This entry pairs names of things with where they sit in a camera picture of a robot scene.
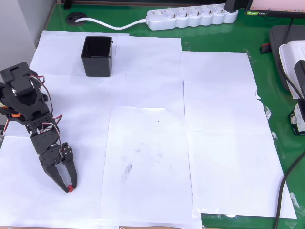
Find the green table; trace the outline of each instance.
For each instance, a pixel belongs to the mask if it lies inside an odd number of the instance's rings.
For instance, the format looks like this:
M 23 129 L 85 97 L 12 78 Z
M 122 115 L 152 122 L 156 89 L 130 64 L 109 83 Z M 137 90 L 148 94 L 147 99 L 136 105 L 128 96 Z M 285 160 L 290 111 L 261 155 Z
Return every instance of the green table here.
M 71 32 L 111 32 L 116 31 L 93 22 L 82 26 L 69 26 L 65 18 L 72 12 L 83 12 L 113 26 L 123 26 L 143 19 L 147 11 L 162 7 L 140 6 L 98 6 L 73 5 L 64 10 L 57 4 L 47 25 L 47 30 Z M 277 134 L 274 140 L 284 173 L 305 150 L 305 137 L 295 136 L 288 122 L 288 114 L 296 102 L 286 92 L 280 82 L 272 54 L 261 55 L 259 47 L 268 41 L 268 31 L 274 25 L 289 24 L 289 19 L 267 21 L 262 17 L 246 16 L 240 10 L 233 24 L 176 28 L 164 31 L 152 31 L 145 24 L 135 25 L 120 33 L 129 33 L 138 37 L 181 38 L 183 51 L 202 52 L 246 52 L 258 87 L 258 94 L 265 106 L 272 111 L 269 125 Z M 305 20 L 295 20 L 295 24 L 305 24 Z M 294 193 L 297 203 L 294 204 L 297 218 L 281 219 L 281 229 L 305 228 L 305 159 L 294 169 L 287 180 L 290 193 Z M 273 228 L 274 218 L 202 214 L 202 225 L 214 228 Z

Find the computer screen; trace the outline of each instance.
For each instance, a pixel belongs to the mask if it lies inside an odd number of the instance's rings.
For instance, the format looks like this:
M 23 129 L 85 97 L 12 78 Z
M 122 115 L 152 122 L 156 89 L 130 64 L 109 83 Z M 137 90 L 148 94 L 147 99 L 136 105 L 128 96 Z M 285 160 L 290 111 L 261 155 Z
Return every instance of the computer screen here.
M 250 0 L 246 12 L 248 15 L 304 18 L 305 0 Z

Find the red object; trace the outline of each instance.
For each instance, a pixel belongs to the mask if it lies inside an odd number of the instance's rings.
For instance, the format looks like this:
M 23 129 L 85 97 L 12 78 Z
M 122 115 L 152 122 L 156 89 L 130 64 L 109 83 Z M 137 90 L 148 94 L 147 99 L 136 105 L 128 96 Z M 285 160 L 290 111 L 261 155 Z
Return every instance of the red object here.
M 73 190 L 74 190 L 73 186 L 72 185 L 68 185 L 68 190 L 69 190 L 69 192 L 73 192 Z

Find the power strip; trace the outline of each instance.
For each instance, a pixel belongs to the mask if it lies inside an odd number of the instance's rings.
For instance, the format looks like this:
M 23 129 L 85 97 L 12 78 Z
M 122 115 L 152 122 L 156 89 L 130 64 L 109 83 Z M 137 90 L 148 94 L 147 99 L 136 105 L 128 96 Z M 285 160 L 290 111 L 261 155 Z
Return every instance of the power strip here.
M 198 25 L 233 23 L 238 10 L 228 13 L 225 4 L 167 8 L 147 12 L 146 24 L 151 30 L 168 30 Z

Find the black container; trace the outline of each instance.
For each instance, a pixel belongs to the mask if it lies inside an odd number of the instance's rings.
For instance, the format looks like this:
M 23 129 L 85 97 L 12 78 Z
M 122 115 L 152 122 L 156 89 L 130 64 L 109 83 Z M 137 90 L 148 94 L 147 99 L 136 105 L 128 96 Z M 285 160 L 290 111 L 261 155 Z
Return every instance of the black container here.
M 111 43 L 111 37 L 86 37 L 81 54 L 86 76 L 110 76 L 112 64 Z

